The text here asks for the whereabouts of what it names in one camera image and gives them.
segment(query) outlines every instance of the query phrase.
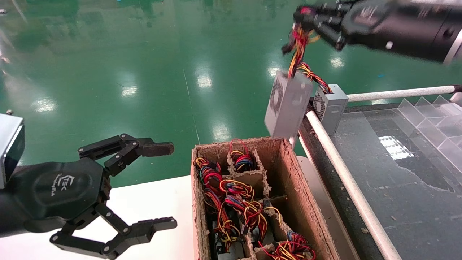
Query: green epoxy floor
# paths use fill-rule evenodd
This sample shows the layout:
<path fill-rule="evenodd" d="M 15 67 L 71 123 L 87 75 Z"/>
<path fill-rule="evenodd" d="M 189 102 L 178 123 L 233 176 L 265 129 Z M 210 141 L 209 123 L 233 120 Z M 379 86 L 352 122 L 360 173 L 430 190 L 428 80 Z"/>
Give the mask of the green epoxy floor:
<path fill-rule="evenodd" d="M 74 161 L 78 147 L 121 133 L 175 144 L 173 155 L 139 158 L 113 178 L 118 187 L 189 175 L 198 143 L 267 136 L 274 74 L 290 60 L 280 48 L 300 3 L 2 1 L 0 111 L 25 118 L 21 163 Z M 339 53 L 321 41 L 305 61 L 346 93 L 462 82 L 457 65 Z"/>

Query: power supply unit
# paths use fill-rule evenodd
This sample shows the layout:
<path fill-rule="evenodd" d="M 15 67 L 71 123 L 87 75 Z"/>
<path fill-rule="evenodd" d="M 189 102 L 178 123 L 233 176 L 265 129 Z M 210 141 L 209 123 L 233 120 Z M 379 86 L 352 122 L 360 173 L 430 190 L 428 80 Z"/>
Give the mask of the power supply unit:
<path fill-rule="evenodd" d="M 290 139 L 297 134 L 312 93 L 313 84 L 303 74 L 288 79 L 287 72 L 277 71 L 265 115 L 271 137 Z"/>
<path fill-rule="evenodd" d="M 326 132 L 334 134 L 347 107 L 348 97 L 337 84 L 329 84 L 331 94 L 325 94 L 318 87 L 313 100 L 313 107 Z"/>

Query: power supply fan grille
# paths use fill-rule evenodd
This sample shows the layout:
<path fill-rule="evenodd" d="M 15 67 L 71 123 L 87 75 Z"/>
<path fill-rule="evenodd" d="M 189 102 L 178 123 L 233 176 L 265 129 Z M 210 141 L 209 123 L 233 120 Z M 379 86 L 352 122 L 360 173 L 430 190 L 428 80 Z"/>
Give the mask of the power supply fan grille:
<path fill-rule="evenodd" d="M 276 80 L 273 84 L 273 90 L 271 91 L 270 97 L 270 106 L 271 110 L 275 115 L 278 114 L 279 108 L 281 107 L 282 103 L 282 86 L 279 80 Z"/>
<path fill-rule="evenodd" d="M 324 117 L 324 112 L 326 111 L 326 103 L 324 102 L 319 93 L 316 93 L 315 95 L 315 98 L 313 100 L 313 107 L 315 108 L 315 112 L 319 120 L 322 120 L 322 118 Z"/>

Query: white tabletop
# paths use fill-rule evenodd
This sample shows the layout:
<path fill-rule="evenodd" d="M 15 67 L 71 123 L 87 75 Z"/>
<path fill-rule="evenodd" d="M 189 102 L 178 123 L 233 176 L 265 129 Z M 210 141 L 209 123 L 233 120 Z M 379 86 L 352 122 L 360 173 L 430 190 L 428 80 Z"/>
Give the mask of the white tabletop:
<path fill-rule="evenodd" d="M 187 260 L 193 258 L 191 177 L 155 181 L 113 189 L 107 206 L 131 225 L 140 220 L 174 217 L 175 229 L 159 231 L 151 242 L 130 247 L 118 260 Z M 63 251 L 49 242 L 56 233 L 27 233 L 0 238 L 0 259 L 5 260 L 95 260 Z M 98 218 L 74 236 L 107 242 L 116 231 Z"/>

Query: gripper logo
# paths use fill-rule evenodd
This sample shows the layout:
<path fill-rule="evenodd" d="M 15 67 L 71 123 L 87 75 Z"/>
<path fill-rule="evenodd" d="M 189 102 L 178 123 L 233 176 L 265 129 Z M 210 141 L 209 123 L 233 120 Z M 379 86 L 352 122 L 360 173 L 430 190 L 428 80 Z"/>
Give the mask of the gripper logo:
<path fill-rule="evenodd" d="M 67 188 L 72 185 L 75 177 L 71 175 L 66 175 L 61 177 L 62 174 L 58 174 L 53 181 L 51 186 L 51 196 L 53 197 L 56 193 L 56 189 L 61 189 L 62 191 L 67 191 Z"/>

